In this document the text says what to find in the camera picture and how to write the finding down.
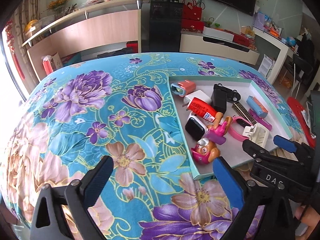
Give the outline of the white plastic hair clip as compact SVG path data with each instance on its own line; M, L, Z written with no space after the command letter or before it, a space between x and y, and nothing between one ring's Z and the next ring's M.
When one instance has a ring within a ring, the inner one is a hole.
M269 130L262 124L256 123L253 126L246 126L242 135L248 137L250 141L264 148L268 140Z

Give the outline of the wooden curved desk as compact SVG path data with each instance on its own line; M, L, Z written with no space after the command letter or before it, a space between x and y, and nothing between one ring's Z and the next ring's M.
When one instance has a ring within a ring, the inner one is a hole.
M150 0L111 0L90 5L67 16L63 16L36 32L22 46L30 46L27 54L37 79L41 81L47 76L41 59L41 57L46 55L58 53L61 57L65 57L83 50L131 41L137 42L138 52L141 52L141 7L142 4L149 2ZM134 4L137 5L137 9L135 10L113 12L92 18L88 16L91 12ZM37 44L32 44L33 39L48 31L51 32L52 29L65 22L81 16L85 16L85 19L50 34Z

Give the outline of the red white paper bag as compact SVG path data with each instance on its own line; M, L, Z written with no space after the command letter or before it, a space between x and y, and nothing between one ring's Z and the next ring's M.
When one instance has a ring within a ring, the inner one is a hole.
M44 71L47 75L63 67L58 53L41 57Z

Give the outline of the black toy car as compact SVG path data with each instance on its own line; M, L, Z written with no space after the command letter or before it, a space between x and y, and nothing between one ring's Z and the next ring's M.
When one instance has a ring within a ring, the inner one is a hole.
M219 90L221 92L224 92L227 97L227 101L230 103L239 102L241 99L241 95L238 93L235 89L230 89L225 86L223 86L221 83L214 85L214 90Z

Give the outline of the small blue orange box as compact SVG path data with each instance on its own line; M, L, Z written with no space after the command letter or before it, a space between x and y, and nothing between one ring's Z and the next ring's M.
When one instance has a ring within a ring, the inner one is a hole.
M254 96L249 96L246 100L250 109L255 112L260 118L266 118L268 115L268 110L263 106L263 104Z

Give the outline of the red gift bag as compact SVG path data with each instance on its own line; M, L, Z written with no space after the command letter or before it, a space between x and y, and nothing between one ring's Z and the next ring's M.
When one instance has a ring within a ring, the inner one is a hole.
M195 33L203 33L202 7L196 0L183 0L181 30Z

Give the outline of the red hanging knot ornament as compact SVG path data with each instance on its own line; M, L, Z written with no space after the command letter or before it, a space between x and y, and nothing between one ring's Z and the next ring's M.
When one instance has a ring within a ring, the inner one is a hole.
M7 36L7 45L9 47L11 56L12 56L12 60L14 62L15 68L18 72L19 77L21 78L21 80L25 80L25 75L23 74L23 71L20 67L20 64L18 62L16 53L15 53L15 46L14 46L14 36L12 34L12 20L9 20L4 28L5 32L6 32L6 36Z

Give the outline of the black gold patterned strip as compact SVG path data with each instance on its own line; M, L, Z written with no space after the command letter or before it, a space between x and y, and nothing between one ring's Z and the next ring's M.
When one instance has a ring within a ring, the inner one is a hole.
M255 125L257 122L253 118L251 114L249 114L248 110L240 102L235 102L232 105L232 109L242 118Z

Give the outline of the black power adapter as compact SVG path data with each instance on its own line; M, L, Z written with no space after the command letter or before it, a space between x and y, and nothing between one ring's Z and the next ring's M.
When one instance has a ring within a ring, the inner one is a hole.
M227 110L227 94L219 88L214 88L212 93L212 107L217 112L225 114Z

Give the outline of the blue pink plastic case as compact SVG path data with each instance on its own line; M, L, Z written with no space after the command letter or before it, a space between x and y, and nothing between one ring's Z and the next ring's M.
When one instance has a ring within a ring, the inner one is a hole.
M189 80L179 81L172 83L170 85L171 91L180 97L185 97L186 95L192 93L196 89L196 83Z

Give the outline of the red plastic object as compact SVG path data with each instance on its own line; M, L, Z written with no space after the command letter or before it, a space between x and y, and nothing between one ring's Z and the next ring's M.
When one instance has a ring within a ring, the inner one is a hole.
M293 111L294 115L296 116L298 122L300 123L300 126L303 130L303 133L306 137L306 140L311 148L315 148L316 146L316 139L312 139L310 134L310 129L307 126L307 123L302 115L302 111L304 111L304 107L300 104L299 101L297 101L293 97L289 97L287 99L287 104L290 106L291 110Z

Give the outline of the black chair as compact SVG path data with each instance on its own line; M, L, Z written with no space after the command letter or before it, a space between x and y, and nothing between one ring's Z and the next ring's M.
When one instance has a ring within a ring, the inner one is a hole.
M296 54L293 55L293 85L290 96L293 96L294 91L297 90L295 99L297 98L300 85L303 82L303 75L310 75L312 71L313 66L310 63L308 63Z

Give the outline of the red glue bottle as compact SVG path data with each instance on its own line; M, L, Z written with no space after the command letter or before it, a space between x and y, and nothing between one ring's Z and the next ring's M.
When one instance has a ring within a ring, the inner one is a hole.
M211 105L199 98L193 98L193 100L188 103L187 109L208 122L214 122L217 114L217 111L213 109Z

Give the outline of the yellow flower vase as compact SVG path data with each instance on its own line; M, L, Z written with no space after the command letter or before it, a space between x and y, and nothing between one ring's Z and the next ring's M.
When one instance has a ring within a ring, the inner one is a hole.
M54 12L55 19L57 20L62 15L62 12L64 11L65 5L67 2L71 0L54 0L50 1L47 10L51 10Z

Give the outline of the brown pink puppy toy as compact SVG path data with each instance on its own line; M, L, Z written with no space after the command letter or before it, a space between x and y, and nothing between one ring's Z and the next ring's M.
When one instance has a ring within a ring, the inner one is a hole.
M222 124L216 129L208 128L204 136L191 148L191 155L195 162L201 165L210 164L214 159L220 156L219 145L226 142L225 134L231 125L233 118L227 116Z

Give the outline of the white corner desk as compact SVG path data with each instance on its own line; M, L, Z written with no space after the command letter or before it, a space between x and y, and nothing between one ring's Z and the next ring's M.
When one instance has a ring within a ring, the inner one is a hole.
M267 80L269 83L273 84L277 77L278 74L280 73L285 60L287 57L293 58L293 55L298 55L296 52L294 52L290 47L285 45L283 42L278 40L277 38L273 37L272 35L257 29L256 27L253 27L253 31L255 32L256 37L260 37L263 40L267 41L268 43L272 44L275 46L277 49L279 49L279 54L277 56L277 59L275 61L274 67L270 71L270 73L267 76Z

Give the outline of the white charger block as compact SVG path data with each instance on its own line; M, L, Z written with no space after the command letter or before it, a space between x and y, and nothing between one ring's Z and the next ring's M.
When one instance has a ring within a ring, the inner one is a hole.
M203 91L201 90L197 90L197 91L194 91L188 95L186 95L184 98L183 98L183 104L188 104L189 102L191 102L194 98L198 98L204 102L206 102L207 104L211 104L212 103L212 100L211 98L205 94Z

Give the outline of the black cabinet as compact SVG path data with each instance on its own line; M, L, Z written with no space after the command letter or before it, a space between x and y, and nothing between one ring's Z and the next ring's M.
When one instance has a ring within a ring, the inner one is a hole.
M150 3L150 52L179 52L182 12L182 3L163 1Z

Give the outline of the cream tv stand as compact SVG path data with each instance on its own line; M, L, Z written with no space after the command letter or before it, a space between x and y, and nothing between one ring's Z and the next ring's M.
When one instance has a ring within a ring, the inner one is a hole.
M199 33L181 32L180 52L206 54L255 65L259 53L246 46Z

